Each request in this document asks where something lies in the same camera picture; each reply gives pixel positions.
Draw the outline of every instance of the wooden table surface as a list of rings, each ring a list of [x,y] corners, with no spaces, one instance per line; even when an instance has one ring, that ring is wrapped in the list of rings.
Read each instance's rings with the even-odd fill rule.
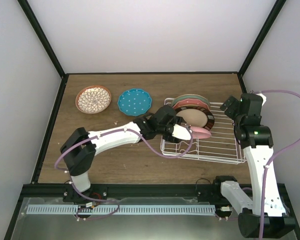
[[[105,86],[112,95],[109,107],[97,114],[80,112],[77,94],[85,87]],[[241,88],[236,74],[80,74],[70,75],[39,176],[39,183],[63,183],[69,176],[54,169],[60,147],[79,127],[87,131],[107,130],[134,119],[119,111],[117,101],[125,90],[142,88],[152,97],[154,113],[166,98],[198,94],[210,102],[224,102],[230,95],[239,98]],[[160,152],[160,136],[150,144]],[[89,170],[92,183],[116,184],[193,184],[199,178],[211,181],[219,175],[235,176],[250,183],[248,165],[215,163],[189,159],[166,159],[154,154],[143,143],[128,144],[98,154]]]

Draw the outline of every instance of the metal frame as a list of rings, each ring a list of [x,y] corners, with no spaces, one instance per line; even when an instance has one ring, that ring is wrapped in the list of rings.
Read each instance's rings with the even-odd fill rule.
[[[92,189],[106,193],[107,198],[197,198],[199,203],[210,203],[216,207],[227,206],[229,201],[218,195],[216,186],[213,184],[92,184]],[[241,188],[249,187],[250,184],[241,184]],[[70,192],[70,184],[59,183],[36,183],[25,184],[14,209],[10,224],[4,240],[11,240],[15,225],[21,210],[24,198],[63,198],[67,202],[67,192]],[[286,187],[283,183],[278,184],[278,190],[285,205],[290,209],[290,215],[295,217],[295,212],[290,202]],[[294,230],[297,240],[300,240],[300,227],[296,219]]]
[[[24,198],[63,198],[67,188],[71,186],[68,184],[51,184],[51,183],[38,183],[38,178],[41,172],[42,164],[47,152],[51,134],[55,125],[55,121],[58,115],[58,111],[61,105],[63,94],[66,88],[68,77],[70,74],[236,74],[239,80],[239,84],[243,93],[247,92],[245,87],[243,76],[247,71],[250,63],[260,48],[263,40],[269,32],[272,24],[276,20],[286,0],[277,0],[269,13],[263,27],[261,28],[254,44],[252,45],[247,57],[245,58],[242,67],[239,71],[206,71],[206,72],[116,72],[116,73],[65,73],[63,70],[52,46],[50,45],[43,29],[40,26],[34,12],[31,9],[27,0],[18,0],[22,10],[32,25],[35,33],[41,41],[46,53],[48,54],[51,62],[61,78],[61,83],[56,96],[56,100],[52,109],[50,120],[44,135],[43,143],[39,152],[38,160],[34,169],[34,173],[31,179],[32,184],[25,184],[20,193],[20,197],[16,203],[13,216],[8,226],[4,240],[10,240],[15,228],[15,224],[21,209],[22,201]],[[107,192],[109,198],[133,198],[133,197],[184,197],[184,198],[197,198],[198,202],[209,202],[212,205],[228,205],[227,199],[214,194],[214,188],[210,184],[92,184],[93,188],[102,189]],[[251,187],[251,185],[243,184],[241,187]],[[291,205],[286,187],[284,184],[278,184],[278,189],[281,197],[283,198],[286,206],[290,209],[291,216],[295,217],[295,212]],[[298,221],[296,221],[295,234],[298,240],[300,240],[300,227]]]

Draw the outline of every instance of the wire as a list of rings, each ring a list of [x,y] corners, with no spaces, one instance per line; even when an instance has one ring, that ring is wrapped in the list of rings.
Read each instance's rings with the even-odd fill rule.
[[[300,98],[300,94],[293,92],[293,91],[288,91],[288,90],[265,90],[261,91],[261,93],[266,94],[266,93],[285,93],[285,94],[291,94],[294,95],[298,98]],[[266,163],[266,166],[269,166],[276,157],[278,157],[280,154],[284,153],[285,151],[293,148],[295,145],[300,143],[300,138],[295,141],[294,143],[282,148],[280,151],[276,152]],[[263,178],[262,178],[262,192],[261,192],[261,213],[260,213],[260,229],[259,229],[259,240],[263,239],[264,235],[264,223],[265,223],[265,195],[266,195],[266,181],[267,181],[267,172],[268,168],[264,168],[263,172]]]
[[[115,214],[116,212],[118,212],[119,209],[120,209],[120,205],[118,205],[118,207],[117,207],[114,211],[112,211],[112,212],[110,212],[110,213],[108,213],[108,214],[106,214],[106,215],[97,216],[97,217],[84,218],[83,220],[84,220],[84,221],[91,221],[91,220],[105,219],[105,218],[107,218],[107,217],[109,217],[109,216]],[[78,216],[78,214],[79,214],[81,211],[83,211],[83,210],[90,210],[90,208],[89,208],[89,207],[83,207],[83,208],[78,209],[78,211],[76,211],[76,213],[75,213],[75,216],[76,216],[77,220],[80,219],[80,217]]]
[[[236,143],[238,145],[240,145],[240,142],[239,142],[239,140],[236,137],[236,126],[235,125],[233,125],[233,135],[234,135],[234,139],[235,139]]]
[[[242,188],[242,191],[245,191],[245,190],[252,191],[252,188],[251,188],[251,187],[243,187],[243,188]]]
[[[214,215],[215,215],[216,218],[219,219],[219,221],[222,219],[222,217],[218,216],[216,213],[215,213]],[[225,219],[226,221],[238,220],[238,217],[232,217],[232,218],[230,218],[231,215],[230,215],[228,218],[224,217],[224,219]]]
[[[179,155],[176,155],[176,156],[166,156],[166,155],[163,155],[163,154],[157,152],[157,151],[156,151],[156,150],[148,143],[148,141],[147,141],[147,140],[146,140],[139,132],[137,132],[137,131],[135,131],[135,130],[132,130],[132,129],[124,129],[124,128],[120,128],[120,129],[116,129],[116,130],[112,130],[112,131],[107,131],[107,132],[102,133],[102,134],[100,135],[100,137],[104,137],[104,136],[109,135],[109,134],[114,134],[114,133],[124,132],[124,131],[132,132],[132,133],[136,134],[139,138],[141,138],[141,139],[144,141],[144,143],[145,143],[145,144],[146,144],[146,145],[147,145],[147,146],[148,146],[155,154],[157,154],[157,155],[160,156],[160,157],[166,158],[166,159],[177,159],[177,158],[181,158],[183,155],[185,155],[185,154],[190,150],[190,148],[192,147],[192,143],[193,143],[193,141],[194,141],[192,132],[191,132],[189,129],[187,129],[187,131],[188,131],[188,132],[190,133],[190,135],[191,135],[190,143],[189,143],[189,146],[187,147],[187,149],[186,149],[183,153],[181,153],[181,154],[179,154]],[[76,143],[75,145],[69,147],[69,149],[67,149],[66,151],[64,151],[64,153],[62,153],[62,154],[60,155],[60,157],[57,159],[57,161],[54,163],[54,168],[55,168],[55,169],[58,169],[58,170],[63,170],[63,171],[65,171],[65,172],[68,172],[68,169],[67,169],[67,168],[58,167],[58,165],[59,165],[59,163],[62,161],[62,159],[63,159],[68,153],[70,153],[73,149],[75,149],[75,148],[77,148],[77,147],[79,147],[79,146],[81,146],[81,145],[83,145],[83,144],[85,144],[85,143],[87,143],[87,142],[89,142],[89,141],[91,141],[91,140],[94,140],[94,139],[98,139],[98,136],[96,135],[96,136],[87,138],[87,139],[82,140],[82,141]]]
[[[99,199],[102,199],[101,195],[97,192],[93,192],[92,195],[97,195]]]
[[[118,132],[125,132],[125,131],[128,131],[128,132],[134,133],[134,134],[136,134],[138,137],[140,137],[140,138],[144,141],[144,143],[145,143],[145,144],[146,144],[146,145],[147,145],[147,146],[148,146],[155,154],[157,154],[158,156],[164,157],[164,158],[166,158],[166,159],[177,159],[177,158],[180,158],[180,157],[182,157],[183,155],[185,155],[185,154],[190,150],[190,148],[192,147],[192,143],[193,143],[193,141],[194,141],[192,132],[191,132],[189,129],[187,129],[187,128],[186,128],[186,130],[190,133],[190,143],[189,143],[189,146],[187,147],[187,149],[186,149],[183,153],[181,153],[181,154],[179,154],[179,155],[177,155],[177,156],[165,156],[165,155],[163,155],[163,154],[157,152],[157,151],[156,151],[156,150],[148,143],[148,141],[147,141],[147,140],[146,140],[139,132],[137,132],[137,131],[135,131],[135,130],[132,130],[132,129],[124,129],[124,128],[120,128],[120,129],[116,129],[116,130],[112,130],[112,131],[107,131],[107,132],[104,132],[104,133],[100,134],[100,137],[104,137],[104,136],[107,136],[107,135],[109,135],[109,134],[114,134],[114,133],[118,133]],[[67,168],[58,167],[58,165],[59,165],[59,163],[61,162],[61,160],[62,160],[68,153],[70,153],[73,149],[75,149],[75,148],[77,148],[77,147],[79,147],[79,146],[81,146],[81,145],[83,145],[83,144],[85,144],[85,143],[87,143],[87,142],[89,142],[89,141],[91,141],[91,140],[94,140],[94,139],[98,139],[98,136],[96,135],[96,136],[87,138],[87,139],[82,140],[82,141],[76,143],[75,145],[69,147],[69,149],[67,149],[66,151],[64,151],[64,152],[60,155],[60,157],[57,159],[57,161],[54,163],[54,168],[55,168],[55,169],[58,169],[58,170],[63,170],[65,173],[68,173],[68,169],[67,169]],[[92,197],[86,196],[86,195],[82,194],[82,193],[76,188],[75,184],[72,183],[71,185],[72,185],[73,189],[76,191],[76,193],[77,193],[79,196],[83,197],[84,199],[87,199],[87,200],[90,200],[90,201],[94,201],[94,202],[102,202],[102,203],[118,203],[118,201],[116,201],[116,200],[96,199],[96,198],[92,198]],[[120,205],[118,204],[118,207],[117,207],[116,210],[114,210],[113,212],[110,212],[109,214],[103,215],[103,216],[100,216],[100,217],[94,217],[93,220],[96,220],[96,219],[103,219],[103,218],[106,218],[106,217],[108,217],[108,216],[111,216],[111,215],[113,215],[114,213],[116,213],[116,212],[119,210],[119,208],[120,208]]]
[[[205,180],[205,181],[209,182],[210,184],[212,184],[211,181],[210,181],[209,179],[207,179],[207,178],[204,178],[204,177],[199,178],[199,179],[195,182],[195,185],[194,185],[195,191],[198,190],[198,182],[199,182],[199,180]]]
[[[290,214],[290,209],[287,207],[287,205],[284,202],[282,202],[282,205],[284,206],[285,210]]]
[[[195,182],[195,186],[196,186],[196,187],[197,187],[197,184],[198,184],[199,180],[206,180],[207,182],[209,182],[210,184],[212,184],[211,181],[210,181],[209,179],[202,177],[202,178],[199,178],[199,179]]]

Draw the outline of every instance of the white wall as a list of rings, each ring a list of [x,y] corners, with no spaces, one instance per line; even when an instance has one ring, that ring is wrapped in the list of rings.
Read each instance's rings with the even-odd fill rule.
[[[275,0],[29,0],[66,73],[238,71]]]
[[[244,75],[248,90],[284,89],[300,93],[300,0],[288,0]],[[300,100],[269,93],[263,124],[273,134],[275,151],[300,137]],[[300,224],[300,145],[274,161]]]
[[[30,183],[60,77],[16,0],[0,1],[0,240]]]

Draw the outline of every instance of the green plate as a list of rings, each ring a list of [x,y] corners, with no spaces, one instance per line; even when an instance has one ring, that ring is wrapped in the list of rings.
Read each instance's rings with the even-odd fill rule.
[[[177,104],[177,102],[184,100],[184,99],[198,99],[198,100],[202,101],[203,103],[207,104],[210,108],[209,100],[203,96],[196,95],[196,94],[184,94],[184,95],[178,96],[172,101],[171,106],[173,107],[174,105]]]

